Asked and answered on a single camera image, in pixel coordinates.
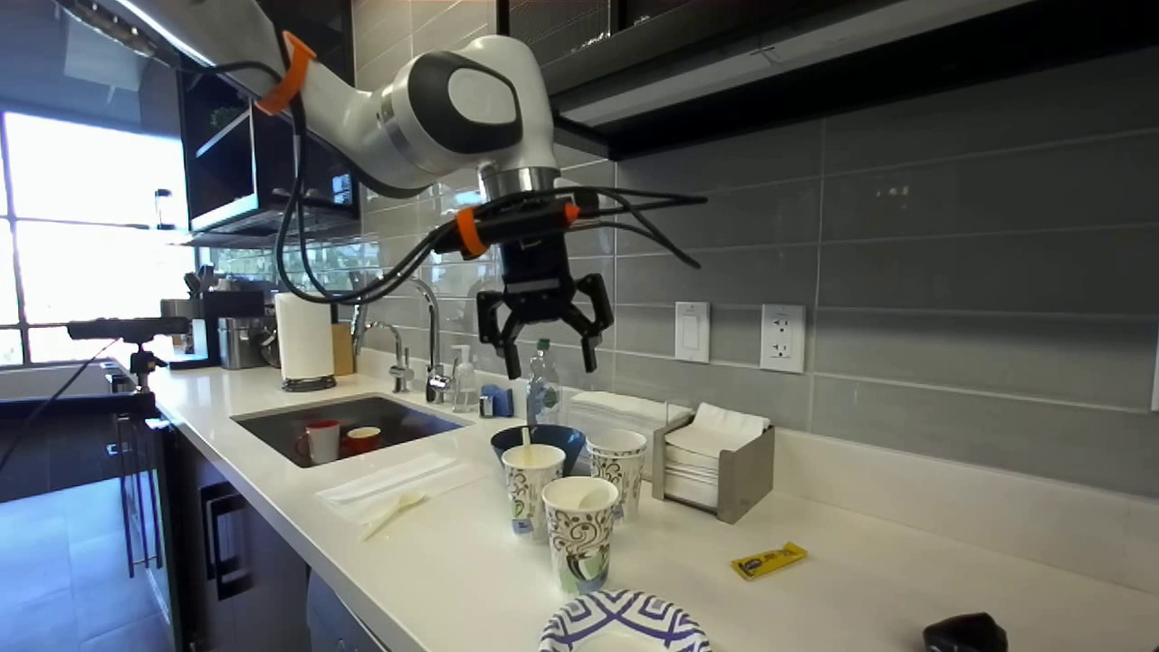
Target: electrical outlet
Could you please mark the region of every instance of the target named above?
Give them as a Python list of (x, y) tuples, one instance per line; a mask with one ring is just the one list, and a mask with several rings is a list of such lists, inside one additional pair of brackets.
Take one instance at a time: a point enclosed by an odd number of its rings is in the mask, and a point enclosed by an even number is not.
[(802, 373), (802, 305), (760, 305), (760, 369)]

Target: wall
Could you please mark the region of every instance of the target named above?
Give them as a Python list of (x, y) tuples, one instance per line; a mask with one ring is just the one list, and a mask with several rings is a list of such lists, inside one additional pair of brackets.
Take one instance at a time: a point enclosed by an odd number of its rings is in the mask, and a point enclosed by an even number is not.
[[(491, 26), (484, 0), (356, 12), (367, 82)], [(632, 236), (572, 239), (572, 268), (606, 270), (617, 305), (595, 375), (572, 338), (545, 329), (572, 382), (1159, 496), (1159, 49), (643, 158), (565, 152), (565, 165), (711, 195), (655, 217), (703, 270)], [(398, 255), (472, 185), (456, 173), (405, 202), (367, 195), (367, 228)], [(440, 338), (472, 340), (462, 297), (497, 283), (497, 262), (423, 276), (450, 305)], [(712, 305), (711, 364), (671, 357), (675, 300)], [(755, 369), (760, 305), (807, 309), (807, 373)], [(376, 310), (423, 354), (413, 289)]]

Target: robotic arm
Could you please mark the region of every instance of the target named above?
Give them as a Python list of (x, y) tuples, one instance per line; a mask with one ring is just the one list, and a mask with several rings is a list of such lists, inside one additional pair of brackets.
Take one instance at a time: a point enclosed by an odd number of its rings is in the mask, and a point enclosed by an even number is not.
[[(359, 178), (382, 195), (415, 195), (439, 178), (479, 165), (489, 202), (456, 212), (432, 239), (432, 248), (479, 255), (503, 247), (503, 289), (479, 294), (479, 340), (491, 345), (505, 375), (518, 375), (518, 332), (525, 321), (568, 321), (582, 340), (582, 364), (595, 369), (597, 338), (611, 324), (602, 276), (572, 278), (565, 230), (588, 217), (632, 212), (642, 230), (675, 248), (611, 193), (602, 210), (597, 188), (554, 188), (554, 120), (531, 49), (512, 37), (479, 37), (462, 49), (420, 55), (380, 91), (349, 85), (310, 49), (279, 32), (256, 0), (119, 0), (152, 32), (256, 97), (256, 107), (282, 111), (299, 101), (305, 127), (338, 149)], [(697, 202), (655, 195), (650, 205)]]
[[(557, 178), (554, 124), (536, 55), (505, 37), (479, 37), (456, 55), (420, 55), (380, 91), (349, 85), (305, 43), (285, 43), (256, 0), (122, 0), (152, 32), (213, 68), (254, 60), (299, 71), (307, 130), (382, 195), (415, 195), (450, 169), (489, 161), (497, 193), (538, 193)], [(272, 97), (279, 80), (234, 68), (227, 80)]]

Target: blue patterned plate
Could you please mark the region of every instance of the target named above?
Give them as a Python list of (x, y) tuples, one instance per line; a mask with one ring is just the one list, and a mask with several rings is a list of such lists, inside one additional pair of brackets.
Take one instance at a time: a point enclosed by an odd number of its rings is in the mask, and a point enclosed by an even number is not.
[(705, 652), (711, 636), (675, 601), (642, 589), (595, 589), (565, 606), (538, 636), (538, 652)]

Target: window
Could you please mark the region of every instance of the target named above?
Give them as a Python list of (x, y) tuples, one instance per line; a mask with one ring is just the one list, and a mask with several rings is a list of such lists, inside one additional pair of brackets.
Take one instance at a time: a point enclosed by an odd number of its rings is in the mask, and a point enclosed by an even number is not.
[(0, 111), (0, 364), (88, 357), (76, 318), (158, 315), (183, 297), (180, 140)]

